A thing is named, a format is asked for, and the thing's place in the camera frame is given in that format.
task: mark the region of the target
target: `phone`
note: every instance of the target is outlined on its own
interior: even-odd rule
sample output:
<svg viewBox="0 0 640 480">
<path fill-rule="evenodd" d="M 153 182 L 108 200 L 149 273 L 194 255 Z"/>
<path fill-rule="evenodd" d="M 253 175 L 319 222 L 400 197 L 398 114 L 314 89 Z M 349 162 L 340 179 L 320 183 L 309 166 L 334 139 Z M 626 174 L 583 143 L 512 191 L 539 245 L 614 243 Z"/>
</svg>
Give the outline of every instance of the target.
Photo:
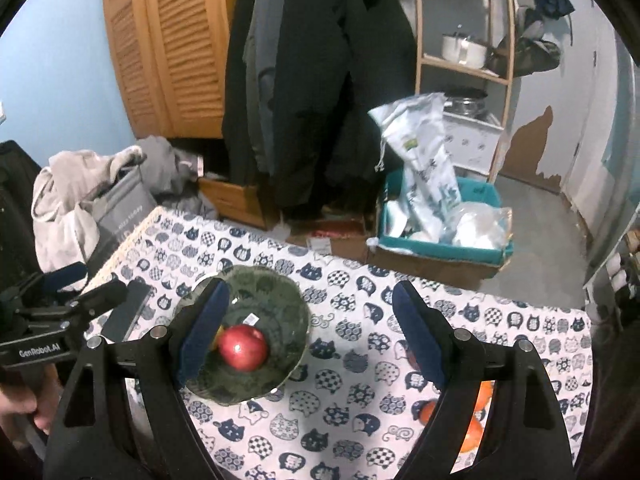
<svg viewBox="0 0 640 480">
<path fill-rule="evenodd" d="M 114 343 L 126 341 L 150 294 L 151 287 L 146 283 L 135 280 L 129 282 L 127 299 L 111 311 L 109 319 L 102 326 L 102 335 Z"/>
</svg>

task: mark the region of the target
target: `teal plastic box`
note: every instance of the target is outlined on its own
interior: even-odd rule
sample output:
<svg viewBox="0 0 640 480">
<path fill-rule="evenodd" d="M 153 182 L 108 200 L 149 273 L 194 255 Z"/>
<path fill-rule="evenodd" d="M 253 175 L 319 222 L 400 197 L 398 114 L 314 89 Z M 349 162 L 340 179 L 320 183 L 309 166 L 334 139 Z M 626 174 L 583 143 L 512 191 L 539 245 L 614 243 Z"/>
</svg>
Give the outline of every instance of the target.
<svg viewBox="0 0 640 480">
<path fill-rule="evenodd" d="M 378 238 L 383 248 L 404 249 L 418 256 L 445 260 L 449 262 L 471 262 L 492 267 L 502 267 L 513 256 L 513 240 L 509 242 L 503 251 L 491 249 L 475 249 L 470 247 L 455 247 L 445 244 L 433 244 L 419 242 L 408 238 L 393 238 L 386 236 L 386 200 L 400 195 L 402 186 L 402 171 L 394 171 L 386 177 L 382 210 L 378 219 Z M 500 195 L 493 184 L 478 182 L 472 178 L 458 177 L 458 186 L 463 202 L 484 202 L 492 207 L 501 207 Z"/>
</svg>

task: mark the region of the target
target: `gray floor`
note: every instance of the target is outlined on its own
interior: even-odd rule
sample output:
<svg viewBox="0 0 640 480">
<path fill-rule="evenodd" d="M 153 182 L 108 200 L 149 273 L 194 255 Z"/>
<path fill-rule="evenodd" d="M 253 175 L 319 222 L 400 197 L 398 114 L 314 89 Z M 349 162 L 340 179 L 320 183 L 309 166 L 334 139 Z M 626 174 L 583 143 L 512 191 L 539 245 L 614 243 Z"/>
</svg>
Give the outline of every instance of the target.
<svg viewBox="0 0 640 480">
<path fill-rule="evenodd" d="M 513 209 L 514 255 L 480 291 L 536 305 L 582 308 L 585 240 L 575 212 L 547 191 L 499 176 L 496 187 Z"/>
</svg>

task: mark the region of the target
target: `plate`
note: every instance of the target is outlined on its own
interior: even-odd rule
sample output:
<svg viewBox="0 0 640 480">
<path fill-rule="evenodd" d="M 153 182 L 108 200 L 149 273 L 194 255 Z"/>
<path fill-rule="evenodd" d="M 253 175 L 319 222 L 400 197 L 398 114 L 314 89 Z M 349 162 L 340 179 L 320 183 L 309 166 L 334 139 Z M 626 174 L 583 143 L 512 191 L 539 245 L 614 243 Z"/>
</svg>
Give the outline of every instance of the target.
<svg viewBox="0 0 640 480">
<path fill-rule="evenodd" d="M 194 380 L 186 386 L 194 394 L 222 406 L 263 397 L 284 383 L 296 369 L 308 346 L 311 314 L 296 283 L 267 267 L 229 267 L 217 276 L 230 289 L 229 307 L 222 320 L 228 328 L 253 314 L 254 326 L 269 345 L 265 364 L 253 372 L 240 372 L 210 351 Z M 176 314 L 193 304 L 212 277 L 203 278 L 177 305 Z"/>
</svg>

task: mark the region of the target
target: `table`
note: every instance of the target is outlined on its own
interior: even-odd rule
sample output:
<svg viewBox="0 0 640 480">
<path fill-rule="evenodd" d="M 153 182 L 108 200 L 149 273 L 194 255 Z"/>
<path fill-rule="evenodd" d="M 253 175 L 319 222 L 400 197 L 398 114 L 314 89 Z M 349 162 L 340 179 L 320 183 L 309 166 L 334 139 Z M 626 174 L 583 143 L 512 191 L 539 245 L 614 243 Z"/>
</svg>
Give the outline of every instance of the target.
<svg viewBox="0 0 640 480">
<path fill-rule="evenodd" d="M 130 339 L 169 324 L 181 297 L 229 265 L 261 265 L 294 280 L 312 311 L 310 349 L 289 381 L 266 397 L 222 407 L 183 390 L 191 420 L 213 460 L 248 480 L 393 478 L 423 426 L 418 411 L 438 390 L 409 365 L 391 309 L 409 279 L 451 325 L 513 345 L 526 336 L 545 363 L 564 415 L 574 461 L 591 394 L 590 322 L 579 310 L 535 307 L 389 272 L 262 234 L 156 208 L 89 284 L 142 280 L 153 297 Z M 106 320 L 92 322 L 95 335 Z M 131 385 L 130 394 L 142 398 Z M 476 413 L 484 425 L 487 409 Z M 473 462 L 461 454 L 454 470 Z"/>
</svg>

